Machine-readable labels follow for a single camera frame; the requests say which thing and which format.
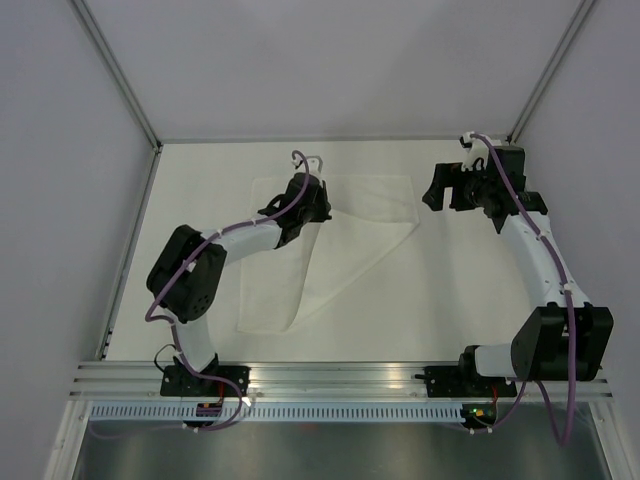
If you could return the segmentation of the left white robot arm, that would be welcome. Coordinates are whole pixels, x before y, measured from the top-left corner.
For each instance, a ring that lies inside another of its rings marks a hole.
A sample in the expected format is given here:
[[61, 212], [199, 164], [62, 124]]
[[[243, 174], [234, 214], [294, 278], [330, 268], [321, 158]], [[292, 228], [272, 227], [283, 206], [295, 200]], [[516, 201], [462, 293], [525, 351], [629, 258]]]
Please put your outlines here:
[[147, 322], [171, 328], [184, 385], [206, 396], [218, 384], [217, 353], [203, 319], [214, 302], [223, 269], [248, 256], [282, 248], [297, 240], [309, 223], [331, 219], [326, 182], [318, 173], [296, 173], [284, 193], [250, 220], [206, 234], [177, 227], [146, 280], [153, 302]]

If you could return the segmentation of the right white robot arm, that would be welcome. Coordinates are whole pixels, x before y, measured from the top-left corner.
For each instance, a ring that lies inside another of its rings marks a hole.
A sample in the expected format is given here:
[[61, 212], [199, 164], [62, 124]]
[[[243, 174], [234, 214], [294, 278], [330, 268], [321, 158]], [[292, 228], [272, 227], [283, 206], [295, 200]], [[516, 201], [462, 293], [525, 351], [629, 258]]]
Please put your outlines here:
[[595, 379], [614, 326], [578, 286], [551, 231], [540, 193], [526, 187], [525, 152], [475, 133], [461, 137], [466, 158], [439, 163], [422, 201], [432, 211], [480, 209], [510, 248], [532, 312], [514, 338], [471, 345], [456, 371], [459, 388], [478, 395], [493, 378], [589, 382]]

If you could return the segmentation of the white cloth napkin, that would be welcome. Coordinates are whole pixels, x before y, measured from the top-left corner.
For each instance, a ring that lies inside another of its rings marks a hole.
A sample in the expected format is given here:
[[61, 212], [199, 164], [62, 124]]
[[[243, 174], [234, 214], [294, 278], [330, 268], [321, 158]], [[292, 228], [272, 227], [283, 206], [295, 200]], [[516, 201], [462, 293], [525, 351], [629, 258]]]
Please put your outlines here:
[[304, 323], [419, 225], [410, 177], [330, 175], [331, 220], [306, 225], [277, 250], [241, 262], [237, 328], [279, 334]]

